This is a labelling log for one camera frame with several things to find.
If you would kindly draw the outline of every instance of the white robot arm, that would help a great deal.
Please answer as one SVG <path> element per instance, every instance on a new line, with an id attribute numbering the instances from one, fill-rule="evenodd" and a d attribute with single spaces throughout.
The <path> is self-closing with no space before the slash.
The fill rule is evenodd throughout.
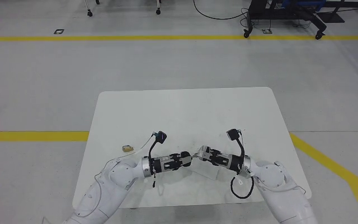
<path id="1" fill-rule="evenodd" d="M 154 145 L 163 143 L 166 135 L 156 134 Z M 95 176 L 95 182 L 83 196 L 77 209 L 63 224 L 103 224 L 119 208 L 131 186 L 138 178 L 147 178 L 160 172 L 177 170 L 190 166 L 192 157 L 188 152 L 151 158 L 143 157 L 138 163 L 129 159 L 115 158 L 106 163 L 103 170 Z"/>
<path id="2" fill-rule="evenodd" d="M 286 168 L 278 161 L 273 164 L 267 161 L 255 162 L 249 156 L 244 156 L 243 146 L 239 141 L 241 132 L 232 129 L 227 133 L 232 141 L 239 143 L 242 150 L 240 156 L 225 155 L 208 146 L 202 146 L 195 157 L 233 170 L 245 178 L 253 178 L 257 189 L 280 224 L 317 224 L 312 207 L 302 192 L 304 189 L 296 184 Z"/>

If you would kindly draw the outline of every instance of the caster wheel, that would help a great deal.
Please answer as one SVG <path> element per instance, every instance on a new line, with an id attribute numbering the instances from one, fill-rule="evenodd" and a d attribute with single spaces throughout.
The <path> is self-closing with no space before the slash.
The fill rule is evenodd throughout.
<path id="1" fill-rule="evenodd" d="M 317 34 L 315 35 L 315 39 L 319 40 L 322 38 L 322 33 L 321 32 L 317 32 Z"/>

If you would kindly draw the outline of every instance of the yellow tape line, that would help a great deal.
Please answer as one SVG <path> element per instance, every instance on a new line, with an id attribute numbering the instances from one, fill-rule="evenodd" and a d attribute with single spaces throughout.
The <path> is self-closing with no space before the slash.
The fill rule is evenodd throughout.
<path id="1" fill-rule="evenodd" d="M 89 132 L 0 132 L 0 142 L 85 142 Z"/>
<path id="2" fill-rule="evenodd" d="M 154 36 L 0 36 L 0 41 L 150 41 L 150 40 L 245 40 L 243 35 Z M 314 35 L 251 35 L 247 40 L 315 40 Z M 324 36 L 322 40 L 358 40 L 358 36 Z"/>
<path id="3" fill-rule="evenodd" d="M 308 156 L 325 166 L 327 169 L 331 170 L 333 173 L 340 176 L 343 180 L 347 181 L 348 185 L 353 191 L 354 196 L 356 197 L 356 200 L 358 201 L 358 176 L 340 164 L 334 162 L 331 158 L 313 148 L 309 144 L 305 143 L 294 134 L 290 133 L 290 136 L 295 147 L 299 148 Z"/>
<path id="4" fill-rule="evenodd" d="M 0 142 L 85 142 L 89 132 L 0 132 Z M 296 148 L 346 180 L 358 201 L 358 176 L 290 133 Z"/>

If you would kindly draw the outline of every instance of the gray floor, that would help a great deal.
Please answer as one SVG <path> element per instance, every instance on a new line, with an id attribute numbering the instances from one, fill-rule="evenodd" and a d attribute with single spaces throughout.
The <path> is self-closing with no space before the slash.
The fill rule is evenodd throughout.
<path id="1" fill-rule="evenodd" d="M 189 0 L 2 1 L 1 36 L 242 35 L 239 20 L 200 16 Z M 213 16 L 233 16 L 249 1 L 203 1 Z M 358 13 L 328 35 L 358 35 Z M 268 27 L 260 21 L 258 27 Z M 316 28 L 273 22 L 274 35 L 314 35 Z M 254 29 L 253 35 L 262 35 Z M 179 88 L 272 88 L 289 131 L 358 174 L 357 41 L 174 40 L 0 42 L 0 130 L 89 130 L 102 91 Z M 0 142 L 0 223 L 61 223 L 85 142 Z M 319 223 L 357 223 L 347 183 L 297 151 Z M 276 223 L 264 203 L 118 211 L 111 223 Z"/>

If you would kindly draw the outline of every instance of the white table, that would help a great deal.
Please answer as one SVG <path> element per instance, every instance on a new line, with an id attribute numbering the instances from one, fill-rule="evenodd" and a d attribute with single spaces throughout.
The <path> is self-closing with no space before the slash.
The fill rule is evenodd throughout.
<path id="1" fill-rule="evenodd" d="M 202 145 L 224 153 L 240 154 L 237 143 L 228 139 L 226 131 L 241 129 L 246 154 L 256 161 L 281 161 L 298 185 L 312 193 L 290 139 L 280 109 L 271 89 L 212 88 L 195 90 L 153 90 L 103 92 L 98 97 L 91 130 L 79 173 L 73 207 L 93 183 L 93 176 L 106 161 L 124 154 L 121 147 L 129 144 L 135 150 L 147 141 L 153 131 L 164 131 L 168 138 L 157 144 L 152 156 L 164 156 L 180 151 L 191 154 Z M 148 154 L 149 142 L 134 156 Z M 205 169 L 217 169 L 208 162 L 195 161 Z M 256 188 L 245 200 L 230 192 L 234 172 L 219 168 L 216 180 L 182 167 L 177 171 L 138 180 L 120 208 L 186 206 L 201 204 L 261 202 Z M 246 195 L 251 181 L 241 178 L 234 185 L 237 194 Z"/>

